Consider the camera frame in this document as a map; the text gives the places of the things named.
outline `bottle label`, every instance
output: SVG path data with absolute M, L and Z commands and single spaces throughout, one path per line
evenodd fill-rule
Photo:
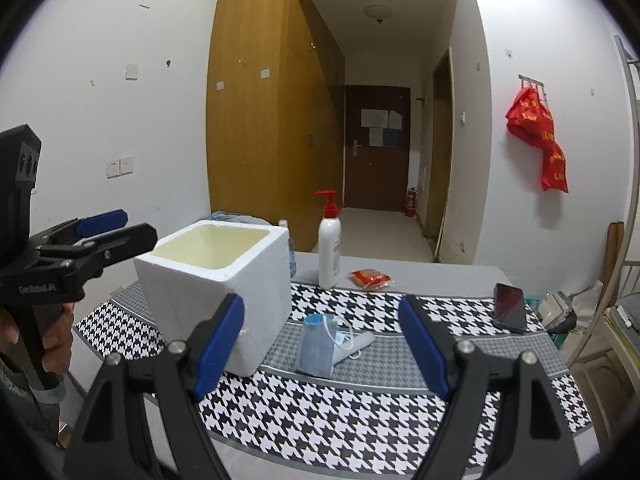
M 340 274 L 340 240 L 334 245 L 334 276 Z

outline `styrofoam box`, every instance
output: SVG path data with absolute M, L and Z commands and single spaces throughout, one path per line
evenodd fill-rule
M 289 231 L 204 220 L 163 238 L 134 260 L 165 341 L 187 340 L 230 292 L 244 301 L 244 325 L 225 370 L 252 375 L 291 312 Z

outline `smartphone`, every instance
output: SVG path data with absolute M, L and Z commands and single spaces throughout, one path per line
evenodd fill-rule
M 495 284 L 494 326 L 518 334 L 524 334 L 527 331 L 524 295 L 520 288 L 504 283 Z

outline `houndstooth pattern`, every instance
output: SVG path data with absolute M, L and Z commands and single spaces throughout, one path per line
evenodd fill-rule
M 154 355 L 164 346 L 156 329 L 107 302 L 76 331 L 101 355 Z M 571 376 L 552 384 L 572 432 L 590 424 Z M 500 396 L 487 394 L 468 467 L 483 466 Z M 322 386 L 258 370 L 224 373 L 199 404 L 206 428 L 254 450 L 308 466 L 358 474 L 411 474 L 429 448 L 446 405 L 428 394 L 380 394 Z
M 302 321 L 309 314 L 335 314 L 353 325 L 354 330 L 401 332 L 398 304 L 405 294 L 361 292 L 359 290 L 322 290 L 303 283 L 291 284 L 290 318 Z M 443 322 L 456 336 L 511 334 L 494 326 L 492 298 L 434 298 L 418 296 L 433 321 Z M 528 332 L 543 332 L 535 313 L 527 306 Z

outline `red pump nozzle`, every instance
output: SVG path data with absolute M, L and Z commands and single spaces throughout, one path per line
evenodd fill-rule
M 335 205 L 335 191 L 328 189 L 326 191 L 316 191 L 316 195 L 326 195 L 326 204 L 324 205 L 324 218 L 338 218 L 338 206 Z

